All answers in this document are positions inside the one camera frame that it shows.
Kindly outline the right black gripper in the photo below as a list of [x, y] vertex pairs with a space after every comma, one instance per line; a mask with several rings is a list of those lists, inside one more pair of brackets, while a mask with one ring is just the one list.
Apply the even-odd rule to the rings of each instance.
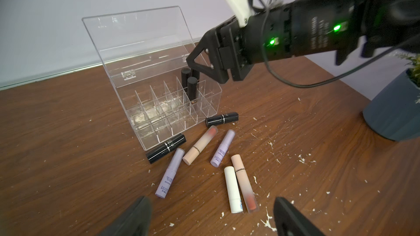
[[[206, 32], [187, 57], [188, 66], [220, 84], [232, 74], [242, 81], [254, 64], [335, 51], [336, 64], [352, 47], [353, 0], [296, 0], [275, 7], [269, 15], [251, 17], [240, 28], [236, 18]], [[195, 62], [208, 50], [211, 66]]]

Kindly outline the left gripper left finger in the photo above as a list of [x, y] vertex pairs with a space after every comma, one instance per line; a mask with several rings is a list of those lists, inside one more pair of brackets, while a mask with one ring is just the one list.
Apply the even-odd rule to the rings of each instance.
[[152, 202], [148, 197], [136, 199], [99, 236], [147, 236], [152, 220]]

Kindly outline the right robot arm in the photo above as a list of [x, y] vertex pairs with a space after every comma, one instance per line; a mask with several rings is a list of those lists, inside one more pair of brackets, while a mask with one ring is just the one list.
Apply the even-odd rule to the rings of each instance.
[[295, 0], [257, 8], [226, 0], [234, 16], [207, 31], [188, 66], [218, 83], [242, 81], [257, 63], [333, 51], [341, 65], [365, 37], [362, 57], [375, 50], [420, 51], [420, 0]]

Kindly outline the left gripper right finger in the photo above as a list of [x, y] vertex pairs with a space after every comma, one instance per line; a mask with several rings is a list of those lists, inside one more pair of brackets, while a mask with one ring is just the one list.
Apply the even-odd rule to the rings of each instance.
[[325, 236], [284, 197], [276, 197], [273, 218], [279, 236]]

